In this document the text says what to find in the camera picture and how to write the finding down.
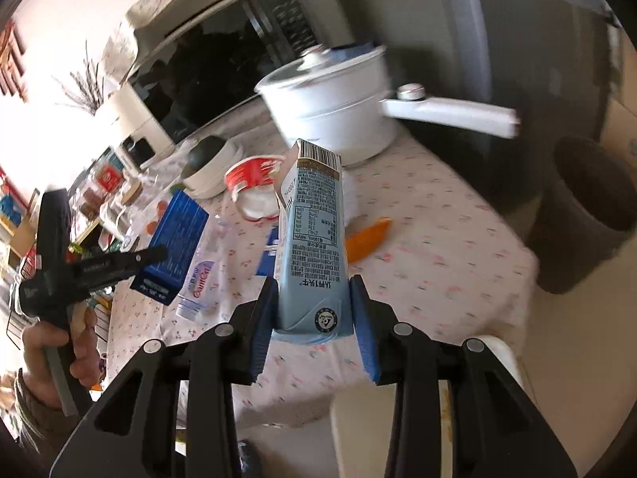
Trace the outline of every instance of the white saucepan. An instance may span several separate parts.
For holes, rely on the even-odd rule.
[[[384,46],[330,50],[314,46],[303,57],[259,81],[262,95],[289,146],[297,138],[341,155],[343,165],[385,149],[397,134],[393,118],[471,129],[504,138],[517,135],[515,110],[452,98],[426,97],[419,84],[393,94]]]

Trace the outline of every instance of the lid knob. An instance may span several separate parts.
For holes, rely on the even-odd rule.
[[[317,44],[314,46],[310,46],[301,52],[301,57],[303,58],[303,63],[297,68],[297,70],[309,70],[311,68],[316,68],[317,66],[324,65],[329,62],[329,57],[327,53],[329,52],[329,48],[325,45]]]
[[[398,88],[396,92],[398,100],[421,100],[425,98],[425,87],[418,82],[410,82]]]

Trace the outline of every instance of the bottle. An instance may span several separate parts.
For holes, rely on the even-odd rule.
[[[219,215],[209,217],[192,257],[184,287],[177,295],[176,315],[196,321],[201,311],[209,311],[218,302],[218,275],[224,239],[229,226]]]

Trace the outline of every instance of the bottle label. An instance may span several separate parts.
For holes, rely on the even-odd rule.
[[[113,192],[122,183],[122,175],[110,165],[106,165],[97,177],[100,186],[107,192]]]
[[[190,282],[188,283],[188,291],[195,298],[201,298],[206,290],[206,282],[210,276],[210,271],[214,266],[212,261],[204,261],[197,264],[190,275]]]

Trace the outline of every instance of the light blue carton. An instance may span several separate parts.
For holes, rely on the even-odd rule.
[[[297,140],[275,177],[278,321],[273,338],[319,345],[351,336],[340,157]]]

